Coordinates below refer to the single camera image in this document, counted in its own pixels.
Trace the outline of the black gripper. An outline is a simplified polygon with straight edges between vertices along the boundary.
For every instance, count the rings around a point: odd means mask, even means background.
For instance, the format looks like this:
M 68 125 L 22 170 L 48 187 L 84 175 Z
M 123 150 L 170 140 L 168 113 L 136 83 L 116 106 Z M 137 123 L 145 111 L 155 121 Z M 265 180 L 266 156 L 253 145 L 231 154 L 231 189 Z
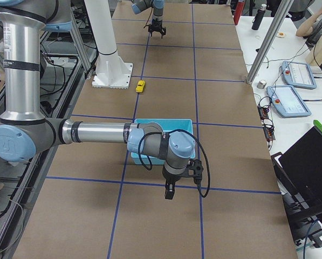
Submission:
M 162 169 L 162 175 L 166 179 L 165 183 L 165 199 L 172 200 L 175 194 L 175 183 L 179 181 L 180 178 L 184 177 L 188 173 L 185 169 L 180 174 L 172 174 L 168 172 L 165 168 Z
M 151 37 L 153 32 L 159 32 L 161 38 L 163 38 L 166 35 L 166 28 L 162 26 L 162 21 L 152 21 L 152 23 L 148 25 L 148 32 Z

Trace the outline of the person's forearm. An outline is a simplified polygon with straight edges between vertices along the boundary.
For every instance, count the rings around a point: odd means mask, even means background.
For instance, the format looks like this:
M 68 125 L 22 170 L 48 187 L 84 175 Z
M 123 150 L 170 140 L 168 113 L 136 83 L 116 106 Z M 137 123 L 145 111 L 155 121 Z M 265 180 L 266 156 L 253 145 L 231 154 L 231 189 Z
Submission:
M 306 37 L 309 36 L 313 31 L 313 24 L 316 22 L 317 18 L 322 15 L 322 9 L 311 15 L 305 22 L 303 22 L 296 31 L 296 36 Z

